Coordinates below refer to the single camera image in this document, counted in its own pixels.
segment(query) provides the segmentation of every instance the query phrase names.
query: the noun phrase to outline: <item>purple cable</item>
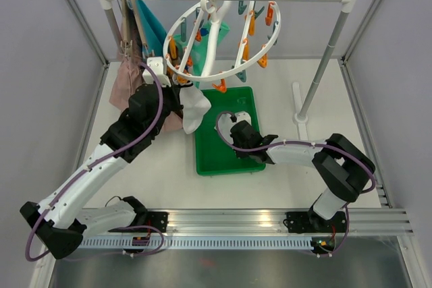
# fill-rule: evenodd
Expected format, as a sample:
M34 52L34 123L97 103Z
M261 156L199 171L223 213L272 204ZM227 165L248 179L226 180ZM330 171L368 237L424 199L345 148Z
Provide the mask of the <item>purple cable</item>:
M219 135L219 137L222 139L222 141L227 144L230 148L232 148L233 150L236 151L240 151L240 152L256 152L256 151L261 151L261 150L266 150L268 148L274 148L275 146L279 146L279 145L290 145L290 144L296 144L296 145L303 145L303 146L309 146L312 147L313 145L310 142L305 142L305 141L285 141L285 142L277 142L277 143L272 143L269 145L264 145L264 146L260 146L259 148L238 148L237 146L232 145L231 143L229 143L222 135L221 130L219 129L219 120L221 118L222 115L224 114L228 114L231 115L232 117L235 117L236 115L231 112L231 111L222 111L220 112L220 114L218 114L218 116L216 117L216 130L217 130L217 134ZM360 168L362 168L366 174L368 175L369 179L371 179L372 181L372 185L370 186L370 188L363 190L361 193L365 194L367 192L371 192L372 190L375 189L376 185L377 185L377 180L375 179L374 175L372 174L371 170L368 169L368 167L366 167L366 165L364 163L362 163L360 160L358 160L355 156L352 156L350 153L347 153L343 150L341 150L340 148L336 148L335 146L332 145L328 145L328 144L315 144L315 146L317 148L328 148L329 150L335 151L339 154L341 154L342 156L350 159L351 161L355 162Z
M141 253L126 253L125 255L127 255L127 256L132 256L132 255L133 255L133 257L135 257L135 256L151 256L152 254L157 253L163 247L163 244L165 243L165 236L162 234L162 232L160 230L158 230L156 227L153 227L153 226L138 225L138 226L120 227L118 229L151 229L152 231L157 232L161 237L161 243L155 249L148 251L148 252L141 252ZM85 256L83 258L77 258L77 259L63 258L62 260L65 260L68 262L78 262L78 261L84 261L84 260L94 258L95 256L112 256L112 255L116 255L116 254L124 254L124 253L120 252L120 251L105 252L105 253L93 254L92 256Z
M140 136L137 137L137 139L133 140L132 142L130 142L129 144L126 144L125 146L123 146L122 148L119 148L118 150L109 153L99 159L97 159L95 162L91 163L88 165L88 168L91 170L93 167L97 166L99 163L102 163L103 161L111 158L112 156L116 156L119 155L120 153L122 153L123 151L131 148L132 146L134 146L135 144L141 142L149 133L150 131L156 126L157 121L159 120L161 114L162 114L162 107L163 107L163 94L162 94L162 85L159 81L159 79L157 78L156 74L153 72L153 70L151 68L148 67L147 64L141 62L140 65L145 68L150 75L152 76L152 78L155 81L156 84L156 88L157 88L157 94L159 96L159 105L157 107L157 112L156 112L156 116L153 119L153 121L151 122L151 124L149 125L149 127L144 131L144 133L142 133ZM75 177L73 177L68 183L67 185L65 185L60 191L59 193L56 195L56 197L54 197L54 199L49 203L49 207L52 208L54 207L54 205L59 201L59 199L65 194L65 192L67 192L69 190L69 188L79 179L81 178L85 173L87 172L86 169L81 170L79 173L76 174ZM30 232L30 235L28 236L27 239L27 244L26 244L26 250L25 250L25 255L26 255L26 259L27 261L30 262L34 262L37 260L40 260L41 258L43 258L44 256L46 256L49 251L45 251L43 252L40 256L37 256L36 258L33 258L32 256L30 256L30 248L32 246L32 241L33 241L33 237L34 234L36 234L36 230L38 229L40 223L42 222L42 220L45 218L45 216L48 214L48 212L50 211L50 209L46 209L42 212L42 214L40 214L39 218L37 219L37 221L35 222L32 231Z

